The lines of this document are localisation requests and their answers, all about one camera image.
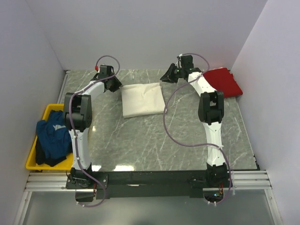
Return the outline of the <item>white t shirt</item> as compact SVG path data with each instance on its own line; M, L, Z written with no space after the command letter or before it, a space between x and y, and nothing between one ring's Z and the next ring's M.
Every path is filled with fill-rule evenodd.
M121 88L124 118L162 114L165 101L160 83L131 84Z

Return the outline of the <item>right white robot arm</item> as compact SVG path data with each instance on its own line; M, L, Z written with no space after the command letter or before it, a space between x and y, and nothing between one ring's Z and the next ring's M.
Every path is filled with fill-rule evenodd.
M204 74L209 70L201 71L193 64L193 53L180 54L177 63L172 63L167 72L160 78L166 83L177 83L184 79L190 84L200 97L198 117L204 126L206 143L181 144L185 147L207 146L207 169L205 182L210 186L218 186L227 181L227 169L230 168L223 151L221 127L225 114L224 94L213 88L205 79Z

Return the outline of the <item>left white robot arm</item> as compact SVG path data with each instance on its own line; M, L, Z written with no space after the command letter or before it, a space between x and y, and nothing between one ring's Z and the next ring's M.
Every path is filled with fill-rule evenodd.
M81 90L68 92L64 98L63 119L69 130L73 150L72 173L90 173L88 132L92 124L92 102L106 91L115 92L121 86L113 66L96 66L97 73Z

